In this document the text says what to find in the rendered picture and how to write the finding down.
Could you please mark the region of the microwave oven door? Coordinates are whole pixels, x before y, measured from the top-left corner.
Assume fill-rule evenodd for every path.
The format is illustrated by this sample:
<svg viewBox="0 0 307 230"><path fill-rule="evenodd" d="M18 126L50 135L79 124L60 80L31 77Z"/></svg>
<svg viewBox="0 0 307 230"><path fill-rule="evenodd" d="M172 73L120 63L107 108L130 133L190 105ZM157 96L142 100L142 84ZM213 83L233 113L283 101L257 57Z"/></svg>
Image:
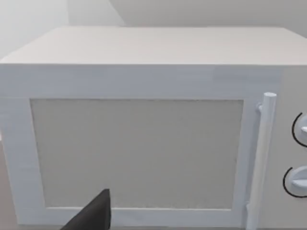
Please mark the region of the microwave oven door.
<svg viewBox="0 0 307 230"><path fill-rule="evenodd" d="M115 226L241 227L245 211L256 103L277 92L283 68L254 65L0 64L0 129L17 222L60 225L77 207L46 207L30 108L31 99L239 99L241 142L233 207L116 208Z"/></svg>

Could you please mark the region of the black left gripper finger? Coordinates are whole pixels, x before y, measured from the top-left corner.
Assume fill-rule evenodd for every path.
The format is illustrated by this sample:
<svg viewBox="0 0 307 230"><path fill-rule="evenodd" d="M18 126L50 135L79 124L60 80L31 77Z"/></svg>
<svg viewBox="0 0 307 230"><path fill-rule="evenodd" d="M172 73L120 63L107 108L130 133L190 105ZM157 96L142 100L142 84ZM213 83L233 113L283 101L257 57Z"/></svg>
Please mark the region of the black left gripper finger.
<svg viewBox="0 0 307 230"><path fill-rule="evenodd" d="M60 230L110 230L111 196L104 189Z"/></svg>

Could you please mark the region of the white microwave knob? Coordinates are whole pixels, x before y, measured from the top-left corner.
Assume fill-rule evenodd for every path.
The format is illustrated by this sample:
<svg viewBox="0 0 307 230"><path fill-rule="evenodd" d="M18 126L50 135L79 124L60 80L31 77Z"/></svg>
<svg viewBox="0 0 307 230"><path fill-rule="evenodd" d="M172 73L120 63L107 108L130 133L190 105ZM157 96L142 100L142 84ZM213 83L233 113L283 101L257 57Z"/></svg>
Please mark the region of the white microwave knob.
<svg viewBox="0 0 307 230"><path fill-rule="evenodd" d="M291 197L307 198L307 165L290 167L283 176L283 189Z"/></svg>
<svg viewBox="0 0 307 230"><path fill-rule="evenodd" d="M292 123L291 133L298 145L307 148L307 114L299 113L297 115Z"/></svg>

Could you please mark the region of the pale microwave oven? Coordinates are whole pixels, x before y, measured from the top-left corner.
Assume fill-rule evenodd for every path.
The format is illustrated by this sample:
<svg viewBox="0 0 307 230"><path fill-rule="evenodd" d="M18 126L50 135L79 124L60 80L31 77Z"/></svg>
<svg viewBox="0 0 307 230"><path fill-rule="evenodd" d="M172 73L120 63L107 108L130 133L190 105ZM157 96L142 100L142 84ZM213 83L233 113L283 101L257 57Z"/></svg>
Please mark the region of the pale microwave oven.
<svg viewBox="0 0 307 230"><path fill-rule="evenodd" d="M272 92L277 98L257 230L307 230L307 198L283 189L286 171L307 165L307 148L291 133L297 115L307 114L306 38L266 27L72 26L48 32L1 63L282 67ZM196 228L245 229L262 101L255 108L242 226ZM108 188L113 212L232 209L244 105L239 99L31 99L45 206L79 211Z"/></svg>

